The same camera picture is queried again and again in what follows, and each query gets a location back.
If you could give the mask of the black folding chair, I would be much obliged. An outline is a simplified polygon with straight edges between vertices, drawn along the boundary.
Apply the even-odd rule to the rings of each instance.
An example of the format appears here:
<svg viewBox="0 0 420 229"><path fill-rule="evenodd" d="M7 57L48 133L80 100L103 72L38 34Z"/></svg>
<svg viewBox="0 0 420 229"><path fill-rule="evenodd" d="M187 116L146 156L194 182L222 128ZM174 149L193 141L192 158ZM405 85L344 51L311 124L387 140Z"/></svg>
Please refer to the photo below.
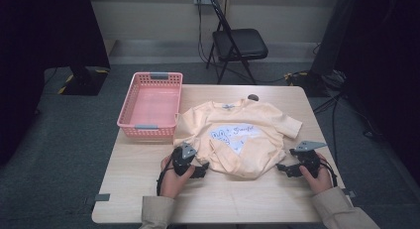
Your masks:
<svg viewBox="0 0 420 229"><path fill-rule="evenodd" d="M214 51L217 51L218 60L224 65L218 76L218 83L221 82L227 65L232 61L239 61L249 75L251 82L256 84L250 68L249 61L264 59L268 55L267 46L256 29L232 29L222 11L218 0L210 0L211 5L219 19L217 30L212 33L213 44L206 66L214 58Z"/></svg>

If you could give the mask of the peach printed t-shirt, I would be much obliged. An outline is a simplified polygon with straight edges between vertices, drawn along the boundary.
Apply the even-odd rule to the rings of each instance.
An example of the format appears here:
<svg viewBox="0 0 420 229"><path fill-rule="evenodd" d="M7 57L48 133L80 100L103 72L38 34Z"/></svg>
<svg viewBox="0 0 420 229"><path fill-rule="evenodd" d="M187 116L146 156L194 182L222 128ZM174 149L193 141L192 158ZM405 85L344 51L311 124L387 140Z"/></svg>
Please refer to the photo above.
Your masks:
<svg viewBox="0 0 420 229"><path fill-rule="evenodd" d="M285 158L285 137L302 123L272 104L250 99L208 101L176 117L173 143L190 145L196 160L215 172L255 179Z"/></svg>

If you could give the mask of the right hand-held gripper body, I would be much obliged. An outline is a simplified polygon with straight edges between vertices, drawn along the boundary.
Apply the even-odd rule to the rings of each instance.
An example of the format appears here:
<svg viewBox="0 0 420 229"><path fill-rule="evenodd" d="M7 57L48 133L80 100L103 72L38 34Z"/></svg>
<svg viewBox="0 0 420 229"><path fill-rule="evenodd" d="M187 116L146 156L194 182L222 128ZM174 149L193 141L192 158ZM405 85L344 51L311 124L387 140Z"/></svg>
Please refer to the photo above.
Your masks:
<svg viewBox="0 0 420 229"><path fill-rule="evenodd" d="M289 153L297 158L299 166L305 166L313 177L317 177L321 161L315 150L326 146L326 143L302 141L294 149L290 149Z"/></svg>

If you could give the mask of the pink plastic basket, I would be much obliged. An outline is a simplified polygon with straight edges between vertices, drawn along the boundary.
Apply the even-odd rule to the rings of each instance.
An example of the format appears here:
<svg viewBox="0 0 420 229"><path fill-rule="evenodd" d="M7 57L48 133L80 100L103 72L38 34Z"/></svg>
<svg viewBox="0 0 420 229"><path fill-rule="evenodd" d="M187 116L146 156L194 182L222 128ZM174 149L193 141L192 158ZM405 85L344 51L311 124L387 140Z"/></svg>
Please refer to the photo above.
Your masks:
<svg viewBox="0 0 420 229"><path fill-rule="evenodd" d="M179 111L183 74L136 72L117 125L132 138L170 138Z"/></svg>

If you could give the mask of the black stand base yellow stripes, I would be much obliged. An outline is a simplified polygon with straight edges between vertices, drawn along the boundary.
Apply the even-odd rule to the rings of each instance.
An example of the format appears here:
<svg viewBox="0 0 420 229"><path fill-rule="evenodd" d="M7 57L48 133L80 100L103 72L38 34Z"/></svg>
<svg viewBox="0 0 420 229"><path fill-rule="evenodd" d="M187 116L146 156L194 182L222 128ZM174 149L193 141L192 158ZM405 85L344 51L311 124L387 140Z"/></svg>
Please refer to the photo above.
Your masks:
<svg viewBox="0 0 420 229"><path fill-rule="evenodd" d="M71 65L69 68L71 76L58 91L61 95L96 96L109 73L107 69L89 69L84 65Z"/></svg>

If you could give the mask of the grey hanging cloth panel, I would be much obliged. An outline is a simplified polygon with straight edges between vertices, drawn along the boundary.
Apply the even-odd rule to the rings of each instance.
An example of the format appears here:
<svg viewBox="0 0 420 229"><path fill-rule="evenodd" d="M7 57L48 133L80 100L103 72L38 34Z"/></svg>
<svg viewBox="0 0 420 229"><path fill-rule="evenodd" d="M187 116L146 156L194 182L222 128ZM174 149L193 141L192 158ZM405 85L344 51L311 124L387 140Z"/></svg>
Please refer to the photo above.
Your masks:
<svg viewBox="0 0 420 229"><path fill-rule="evenodd" d="M336 0L311 71L319 75L333 72L341 45L352 17L355 0Z"/></svg>

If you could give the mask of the person's right hand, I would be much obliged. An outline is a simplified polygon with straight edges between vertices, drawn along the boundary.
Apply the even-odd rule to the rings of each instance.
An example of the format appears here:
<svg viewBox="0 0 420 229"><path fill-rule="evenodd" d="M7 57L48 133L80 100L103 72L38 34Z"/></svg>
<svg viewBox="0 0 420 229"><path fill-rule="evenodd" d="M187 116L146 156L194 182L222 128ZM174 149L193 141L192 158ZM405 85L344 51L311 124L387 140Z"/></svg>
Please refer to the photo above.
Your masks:
<svg viewBox="0 0 420 229"><path fill-rule="evenodd" d="M320 166L317 177L313 177L305 166L300 166L299 170L314 194L319 194L333 187L330 173L325 166Z"/></svg>

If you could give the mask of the person's left hand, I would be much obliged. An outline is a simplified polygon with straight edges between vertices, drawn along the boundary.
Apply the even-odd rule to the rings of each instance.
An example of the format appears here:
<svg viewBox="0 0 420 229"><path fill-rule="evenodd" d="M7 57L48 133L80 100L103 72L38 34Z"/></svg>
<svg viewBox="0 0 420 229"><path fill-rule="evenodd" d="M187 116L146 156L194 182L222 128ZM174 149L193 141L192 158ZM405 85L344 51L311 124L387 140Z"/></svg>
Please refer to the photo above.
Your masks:
<svg viewBox="0 0 420 229"><path fill-rule="evenodd" d="M172 169L170 156L166 156L160 163L159 196L175 199L194 173L195 166L190 166L184 175L178 175Z"/></svg>

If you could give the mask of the dark curtain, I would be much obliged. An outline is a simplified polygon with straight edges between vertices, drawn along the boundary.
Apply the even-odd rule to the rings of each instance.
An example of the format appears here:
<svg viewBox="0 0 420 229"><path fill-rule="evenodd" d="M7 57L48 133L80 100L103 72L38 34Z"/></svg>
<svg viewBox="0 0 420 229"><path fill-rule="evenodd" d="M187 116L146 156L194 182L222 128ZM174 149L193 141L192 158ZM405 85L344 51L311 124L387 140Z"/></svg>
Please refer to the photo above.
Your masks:
<svg viewBox="0 0 420 229"><path fill-rule="evenodd" d="M110 66L91 0L0 0L0 166L35 117L45 70Z"/></svg>
<svg viewBox="0 0 420 229"><path fill-rule="evenodd" d="M420 0L356 0L338 66L420 186Z"/></svg>

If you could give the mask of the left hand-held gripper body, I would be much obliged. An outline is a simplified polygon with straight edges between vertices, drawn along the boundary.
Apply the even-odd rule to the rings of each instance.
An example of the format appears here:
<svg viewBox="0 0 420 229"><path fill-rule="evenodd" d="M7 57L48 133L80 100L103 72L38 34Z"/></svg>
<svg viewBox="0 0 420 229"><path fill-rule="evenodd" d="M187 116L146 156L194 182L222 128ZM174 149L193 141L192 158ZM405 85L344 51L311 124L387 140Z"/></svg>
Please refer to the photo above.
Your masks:
<svg viewBox="0 0 420 229"><path fill-rule="evenodd" d="M189 169L196 153L197 151L187 143L182 143L180 146L173 150L171 154L172 165L178 175L185 174L185 172Z"/></svg>

